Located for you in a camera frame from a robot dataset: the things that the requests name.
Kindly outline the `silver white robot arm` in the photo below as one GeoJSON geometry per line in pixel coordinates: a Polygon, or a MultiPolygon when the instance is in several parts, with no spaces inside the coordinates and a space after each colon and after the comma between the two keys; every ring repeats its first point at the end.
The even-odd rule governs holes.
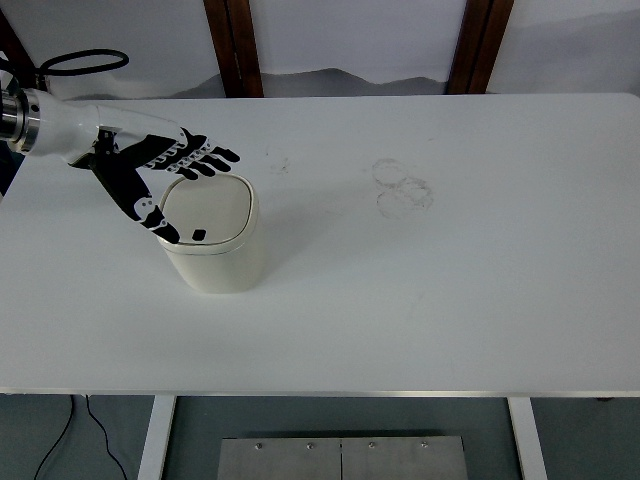
{"type": "Polygon", "coordinates": [[[180,241],[139,174],[166,171],[187,180],[228,172],[240,157],[179,124],[102,105],[74,106],[35,89],[4,90],[1,139],[26,157],[57,156],[93,172],[124,212],[157,237],[180,241]]]}

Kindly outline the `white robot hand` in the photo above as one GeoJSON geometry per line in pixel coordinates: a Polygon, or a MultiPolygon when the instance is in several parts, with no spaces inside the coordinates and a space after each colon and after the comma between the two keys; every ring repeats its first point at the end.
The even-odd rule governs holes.
{"type": "Polygon", "coordinates": [[[94,173],[115,204],[134,222],[170,244],[180,235],[171,225],[136,168],[169,160],[167,171],[187,180],[229,172],[227,163],[240,157],[229,149],[212,147],[209,138],[192,134],[177,123],[138,112],[96,106],[97,130],[89,145],[69,153],[66,162],[94,173]],[[98,147],[107,138],[106,147],[98,147]]]}

